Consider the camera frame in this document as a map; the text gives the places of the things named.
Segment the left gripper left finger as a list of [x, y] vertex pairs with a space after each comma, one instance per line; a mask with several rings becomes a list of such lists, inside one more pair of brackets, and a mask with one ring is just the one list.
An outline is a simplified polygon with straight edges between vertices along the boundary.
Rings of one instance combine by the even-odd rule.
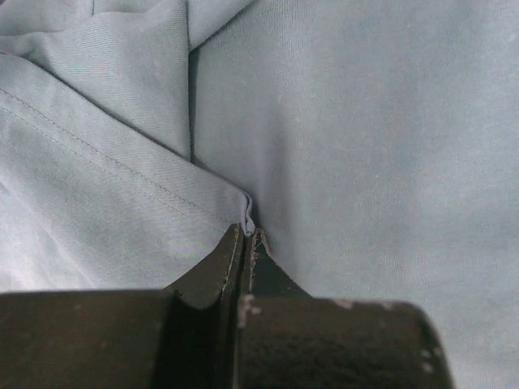
[[4, 293], [4, 388], [231, 388], [246, 239], [164, 289]]

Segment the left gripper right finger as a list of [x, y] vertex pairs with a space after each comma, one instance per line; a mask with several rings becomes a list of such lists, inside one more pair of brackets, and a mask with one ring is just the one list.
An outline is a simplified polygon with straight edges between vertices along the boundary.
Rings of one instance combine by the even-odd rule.
[[451, 388], [440, 337], [404, 301], [312, 297], [257, 229], [238, 303], [241, 388]]

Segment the grey-blue t-shirt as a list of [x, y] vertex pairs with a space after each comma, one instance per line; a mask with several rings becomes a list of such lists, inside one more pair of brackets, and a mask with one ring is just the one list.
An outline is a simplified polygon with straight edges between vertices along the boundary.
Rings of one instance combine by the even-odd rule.
[[2, 2], [3, 291], [163, 287], [232, 223], [517, 387], [517, 2]]

